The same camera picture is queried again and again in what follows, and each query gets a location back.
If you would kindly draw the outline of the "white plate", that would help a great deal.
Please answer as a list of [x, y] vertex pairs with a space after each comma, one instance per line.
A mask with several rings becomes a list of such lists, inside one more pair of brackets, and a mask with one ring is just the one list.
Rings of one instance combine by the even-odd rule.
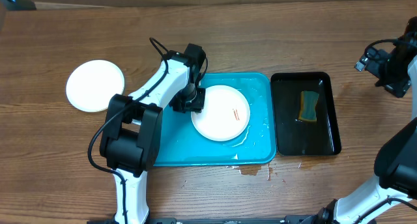
[[212, 141], [229, 141], [248, 126], [250, 106], [244, 95], [227, 85], [206, 88], [203, 110], [191, 114], [194, 128]]
[[91, 60], [78, 66], [66, 82], [66, 97], [76, 108], [94, 113], [108, 108], [115, 94], [122, 94], [124, 75], [114, 63]]

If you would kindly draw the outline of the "green yellow sponge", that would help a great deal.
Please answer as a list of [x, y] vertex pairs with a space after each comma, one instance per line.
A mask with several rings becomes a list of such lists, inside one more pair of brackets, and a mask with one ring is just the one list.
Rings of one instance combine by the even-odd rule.
[[316, 122], [316, 106], [319, 100], [319, 93], [315, 91], [302, 91], [300, 93], [300, 110], [298, 120], [304, 122]]

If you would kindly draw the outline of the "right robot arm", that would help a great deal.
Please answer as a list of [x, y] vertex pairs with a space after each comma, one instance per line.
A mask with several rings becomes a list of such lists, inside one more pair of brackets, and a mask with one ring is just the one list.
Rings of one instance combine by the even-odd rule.
[[[416, 18], [407, 22], [402, 36], [389, 41], [391, 52], [370, 43], [356, 63], [377, 77], [376, 86], [401, 98], [407, 90], [416, 94]], [[298, 218], [299, 223], [368, 224], [390, 208], [416, 198], [416, 97], [412, 97], [411, 121], [379, 150], [373, 176], [348, 196], [334, 199], [318, 214]]]

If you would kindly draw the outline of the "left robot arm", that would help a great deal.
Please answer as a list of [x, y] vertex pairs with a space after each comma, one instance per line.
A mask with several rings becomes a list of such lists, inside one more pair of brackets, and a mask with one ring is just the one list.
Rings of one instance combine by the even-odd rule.
[[161, 55], [161, 65], [144, 86], [129, 96], [115, 94], [108, 105], [105, 123], [93, 136], [100, 139], [104, 172], [115, 178], [117, 211], [109, 223], [146, 223], [147, 172], [160, 149], [163, 110], [199, 113], [205, 89], [199, 86], [208, 67], [201, 46], [188, 44], [179, 53], [167, 50], [155, 39], [151, 44]]

